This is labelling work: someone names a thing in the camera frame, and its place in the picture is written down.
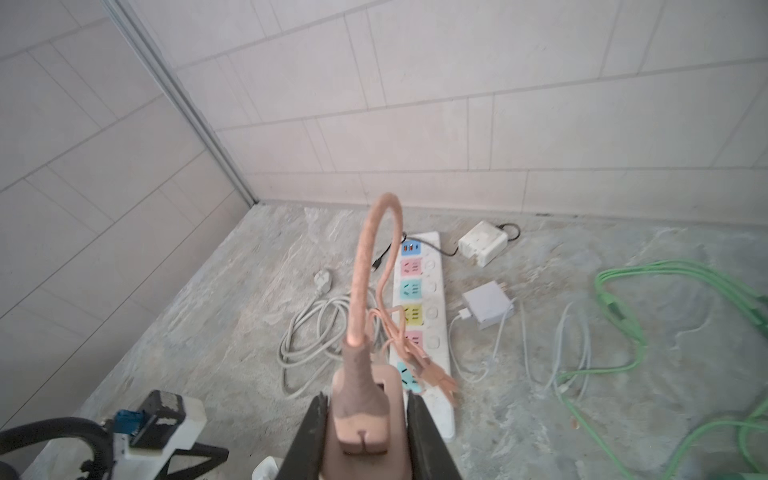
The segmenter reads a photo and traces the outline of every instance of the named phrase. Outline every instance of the white power adapter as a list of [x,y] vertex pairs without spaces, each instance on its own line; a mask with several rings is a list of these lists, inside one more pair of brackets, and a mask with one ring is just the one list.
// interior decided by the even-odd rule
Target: white power adapter
[[479,329],[501,322],[505,313],[507,317],[515,313],[515,306],[511,305],[512,301],[495,281],[469,290],[462,296],[472,315],[477,319]]
[[458,251],[469,259],[477,257],[478,266],[486,266],[506,247],[509,235],[485,220],[475,225],[458,241]]

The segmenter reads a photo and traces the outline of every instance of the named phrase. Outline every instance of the coiled white cable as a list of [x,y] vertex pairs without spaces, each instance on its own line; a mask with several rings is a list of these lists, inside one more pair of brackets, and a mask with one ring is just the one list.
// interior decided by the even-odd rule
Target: coiled white cable
[[[571,377],[566,383],[564,383],[561,386],[558,386],[557,383],[557,376],[558,376],[558,370],[560,370],[560,365],[562,361],[562,354],[563,354],[563,335],[565,333],[565,324],[568,321],[568,310],[571,308],[571,305],[573,303],[569,303],[565,306],[563,309],[562,315],[560,315],[560,321],[558,322],[557,328],[554,330],[554,348],[552,350],[552,374],[549,376],[549,380],[547,381],[546,385],[544,385],[543,388],[541,388],[538,392],[545,392],[549,387],[551,386],[554,390],[555,396],[560,399],[560,396],[567,392],[568,389],[571,388],[571,385],[573,384],[575,380],[575,376]],[[522,328],[522,336],[523,336],[523,362],[525,364],[525,375],[528,377],[528,381],[531,384],[535,384],[535,381],[533,380],[533,377],[531,376],[531,370],[528,366],[528,337],[525,331],[525,308],[520,303],[520,314],[521,314],[521,328]],[[583,316],[579,317],[579,323],[581,324],[581,337],[582,337],[582,348],[581,348],[581,360],[579,360],[578,364],[578,370],[581,369],[589,369],[592,364],[592,343],[590,340],[590,332],[589,332],[589,322],[586,318]],[[578,394],[577,400],[581,400],[581,397],[584,396],[584,392],[587,391],[587,384],[589,381],[589,375],[584,375],[584,382],[581,384],[581,391]]]
[[[280,346],[277,349],[277,363],[280,365],[280,389],[287,399],[295,399],[300,396],[323,370],[334,362],[340,362],[342,359],[340,340],[346,333],[346,323],[349,315],[349,294],[334,296],[329,299],[320,299],[320,295],[320,292],[318,292],[312,298],[312,301],[290,320],[288,329],[283,334]],[[328,314],[331,315],[331,318],[330,320],[325,320]],[[292,350],[294,334],[315,315],[317,316],[315,340],[301,349]],[[339,327],[334,329],[336,322],[339,323]],[[374,339],[379,337],[380,330],[381,322],[376,319],[374,323]],[[325,361],[299,388],[293,391],[288,390],[286,371],[307,364],[321,353],[326,357]]]
[[483,364],[485,365],[485,371],[479,376],[479,377],[469,377],[466,376],[465,373],[469,372],[468,369],[464,368],[464,366],[459,362],[458,358],[456,357],[456,354],[453,352],[453,341],[451,341],[451,331],[453,331],[453,323],[460,319],[461,316],[457,315],[453,317],[453,320],[451,320],[450,325],[448,325],[448,351],[453,359],[453,362],[456,364],[456,371],[458,372],[458,375],[464,379],[464,381],[469,383],[477,383],[483,380],[488,374],[491,372],[491,368],[493,367],[493,364],[496,360],[496,354],[498,353],[498,345],[502,340],[502,330],[504,329],[504,324],[507,321],[507,315],[509,314],[509,310],[512,310],[512,306],[515,304],[515,301],[517,300],[517,297],[513,298],[509,302],[509,306],[507,306],[507,309],[504,311],[504,315],[502,315],[502,321],[498,324],[498,333],[496,334],[496,342],[493,346],[493,353],[488,358],[488,360],[485,360]]

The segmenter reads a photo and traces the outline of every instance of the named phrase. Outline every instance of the white wall tile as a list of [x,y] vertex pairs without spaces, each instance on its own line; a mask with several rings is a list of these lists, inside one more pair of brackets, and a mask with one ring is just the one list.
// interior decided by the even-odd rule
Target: white wall tile
[[53,45],[46,43],[29,53],[100,127],[106,127],[118,119]]
[[290,30],[370,2],[371,0],[280,0],[272,2],[272,6],[280,27]]
[[302,121],[218,132],[244,174],[320,171]]
[[242,98],[235,95],[221,71],[217,59],[177,72],[192,102],[213,128],[236,127],[254,123],[243,109]]
[[615,0],[395,0],[369,9],[390,104],[598,76]]
[[102,321],[89,315],[71,303],[46,292],[36,289],[23,299],[19,306],[42,319],[78,334],[83,341],[101,325]]
[[19,307],[0,318],[0,425],[84,341],[83,336]]
[[283,31],[277,22],[275,9],[272,7],[270,0],[251,0],[251,3],[259,16],[259,23],[265,35],[277,35]]
[[203,150],[165,98],[158,98],[52,162],[53,171],[112,220]]
[[0,62],[0,188],[99,130],[29,55]]
[[173,181],[204,217],[234,189],[230,179],[207,151],[175,174]]
[[131,299],[159,316],[238,221],[240,218],[235,220],[226,207],[219,204],[136,289]]
[[0,193],[0,315],[95,237],[26,181]]
[[230,54],[264,121],[366,107],[344,20]]
[[469,170],[488,170],[491,168],[493,101],[492,96],[468,99]]
[[112,22],[84,28],[53,45],[118,118],[161,92]]
[[317,119],[310,118],[309,120],[305,120],[304,126],[306,127],[307,134],[310,136],[312,146],[315,148],[315,154],[317,155],[317,161],[320,162],[323,171],[336,171],[336,167],[333,166],[331,153],[328,151],[326,139],[323,137],[323,132],[320,130],[320,125],[317,123]]
[[247,174],[246,181],[250,185],[253,194],[260,200],[274,198],[270,179],[265,174]]
[[192,200],[179,188],[173,178],[162,184],[160,191],[195,227],[200,225],[205,216],[194,206]]
[[338,171],[466,170],[467,102],[320,118]]
[[768,56],[763,0],[669,0],[644,71]]
[[357,174],[246,175],[249,183],[257,186],[264,177],[270,186],[269,193],[261,195],[264,200],[368,204]]
[[734,65],[497,95],[492,168],[708,167],[767,75]]
[[99,319],[108,318],[194,226],[154,192],[43,284]]
[[376,47],[371,36],[367,10],[345,15],[344,21],[349,30],[355,61],[360,72],[362,91],[366,96],[368,108],[386,105],[384,87],[379,74],[379,62],[376,60]]
[[74,188],[67,185],[50,168],[43,167],[27,177],[26,180],[94,233],[101,233],[112,225],[112,220],[109,217]]
[[739,124],[723,153],[717,159],[717,167],[752,167],[768,147],[768,87],[755,99],[746,117]]
[[131,349],[156,316],[132,300],[120,308],[35,393],[8,427],[70,416]]
[[131,0],[177,67],[264,38],[250,0]]
[[360,174],[373,201],[393,192],[407,207],[502,210],[519,212],[525,172],[435,172]]
[[633,74],[640,70],[663,3],[664,0],[621,0],[603,76]]
[[765,170],[532,171],[523,211],[768,223]]
[[232,192],[229,197],[225,198],[224,202],[221,203],[221,206],[227,211],[230,217],[232,217],[232,220],[235,220],[235,225],[237,225],[250,210],[250,207],[248,207],[248,204],[243,197],[240,196],[240,193],[237,190]]
[[78,27],[58,0],[0,4],[0,57],[29,48]]
[[256,109],[256,105],[254,105],[253,101],[250,99],[250,95],[248,95],[248,92],[245,90],[243,81],[237,74],[237,70],[235,70],[234,65],[232,65],[232,60],[230,59],[229,55],[221,55],[220,57],[217,57],[216,63],[219,64],[219,68],[221,68],[221,72],[227,79],[227,83],[232,88],[232,91],[234,92],[240,107],[245,110],[246,114],[248,115],[250,123],[261,123],[261,116],[259,115],[259,111]]
[[80,25],[107,17],[107,9],[101,4],[101,0],[61,0],[61,3]]

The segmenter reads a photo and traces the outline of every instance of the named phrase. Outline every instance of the white power strip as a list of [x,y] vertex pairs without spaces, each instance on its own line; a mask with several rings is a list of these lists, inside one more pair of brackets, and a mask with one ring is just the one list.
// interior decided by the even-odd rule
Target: white power strip
[[[395,263],[392,305],[403,305],[406,310],[406,336],[418,343],[432,361],[450,375],[442,258],[440,252],[419,242],[419,239],[440,247],[438,232],[409,235],[400,245]],[[392,319],[399,323],[399,313],[393,314]],[[389,364],[400,371],[404,389],[420,393],[419,385],[413,381],[394,347],[389,348]],[[423,398],[440,436],[445,440],[453,440],[456,426],[451,403],[437,387],[427,389]]]

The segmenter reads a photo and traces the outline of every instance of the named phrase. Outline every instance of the green cable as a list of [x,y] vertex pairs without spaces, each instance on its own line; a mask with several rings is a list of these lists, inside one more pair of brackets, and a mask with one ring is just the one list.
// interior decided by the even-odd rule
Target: green cable
[[[609,293],[604,285],[608,281],[616,280],[624,276],[634,275],[685,275],[709,283],[715,290],[725,296],[731,303],[766,337],[768,338],[768,316],[763,314],[760,305],[768,306],[768,296],[758,293],[738,279],[720,273],[709,266],[693,260],[662,260],[647,265],[631,266],[627,268],[609,269],[600,272],[594,279],[594,289],[597,293],[598,305],[603,315],[616,328],[627,337],[630,343],[635,345],[635,357],[632,363],[625,366],[617,366],[604,369],[586,369],[562,372],[558,375],[558,382],[563,383],[574,376],[595,375],[607,373],[628,372],[640,365],[644,358],[648,342],[643,334],[640,322],[632,310],[618,297]],[[610,447],[600,438],[597,432],[589,426],[584,416],[566,397],[558,396],[571,414],[587,431],[590,437],[605,451],[619,472],[628,480],[634,480],[634,476],[627,470],[621,460],[611,451]],[[692,444],[704,433],[721,426],[736,426],[738,430],[738,448],[744,461],[757,473],[766,473],[757,464],[746,445],[746,438],[750,431],[761,430],[768,432],[768,425],[759,424],[757,421],[768,410],[768,399],[763,400],[757,408],[742,422],[733,420],[717,420],[705,423],[693,430],[675,451],[661,480],[669,480],[674,477],[680,460]]]

